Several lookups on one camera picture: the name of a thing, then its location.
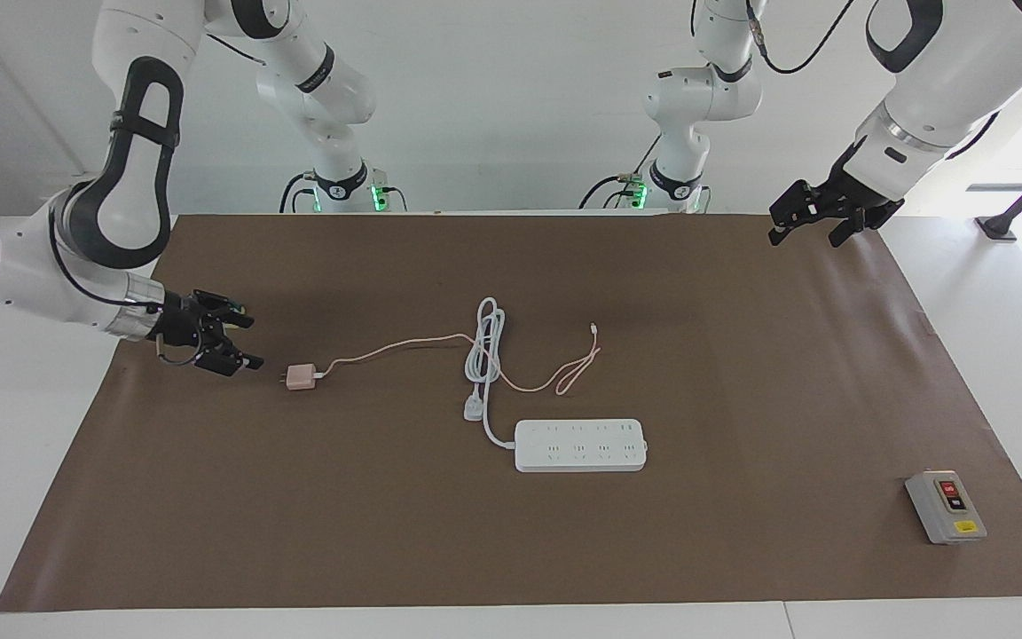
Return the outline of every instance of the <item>white table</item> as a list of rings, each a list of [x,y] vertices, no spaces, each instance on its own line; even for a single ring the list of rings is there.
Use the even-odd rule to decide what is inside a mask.
[[[19,222],[0,219],[0,233]],[[1022,475],[1021,249],[955,219],[895,219],[883,235]],[[0,308],[0,589],[113,347]],[[1022,636],[1022,598],[0,615],[1,638],[266,635],[1009,638]]]

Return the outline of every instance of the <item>power strip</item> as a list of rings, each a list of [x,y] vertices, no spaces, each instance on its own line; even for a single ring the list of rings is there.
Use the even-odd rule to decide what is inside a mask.
[[[638,420],[523,420],[514,464],[523,473],[633,473],[645,468]]]

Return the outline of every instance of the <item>switch box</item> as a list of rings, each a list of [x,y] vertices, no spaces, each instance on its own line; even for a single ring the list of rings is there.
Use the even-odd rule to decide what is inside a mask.
[[[904,483],[929,542],[978,542],[988,537],[977,507],[953,470],[928,470]]]
[[[514,428],[514,464],[523,473],[625,473],[645,468],[638,420],[523,420]]]

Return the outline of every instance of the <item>gray switch box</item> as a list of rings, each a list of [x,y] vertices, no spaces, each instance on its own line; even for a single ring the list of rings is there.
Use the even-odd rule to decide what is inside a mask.
[[[953,470],[926,470],[910,477],[904,489],[910,491],[929,542],[951,545],[988,537],[977,507]]]

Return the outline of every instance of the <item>white wall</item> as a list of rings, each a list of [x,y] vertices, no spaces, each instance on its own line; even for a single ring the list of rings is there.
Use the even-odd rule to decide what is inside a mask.
[[[642,111],[649,79],[701,63],[689,0],[301,1],[323,37],[377,84],[380,108],[360,129],[362,150],[421,210],[575,206],[598,178],[632,170],[656,135]],[[75,163],[100,169],[113,101],[90,65],[99,4],[0,0],[0,77],[8,70],[20,89],[9,97],[0,86],[1,214],[30,214],[39,195],[71,181]],[[773,3],[763,25],[779,63],[802,59],[839,5]],[[795,178],[826,175],[892,85],[865,44],[870,5],[855,3],[806,72],[763,70],[755,117],[706,127],[714,211],[761,211]],[[250,62],[204,41],[187,82],[175,213],[271,211],[289,175],[308,167],[253,78]],[[31,117],[10,113],[28,104]],[[986,142],[998,148],[1021,122],[1022,109],[1010,109]],[[971,182],[988,148],[914,199]]]

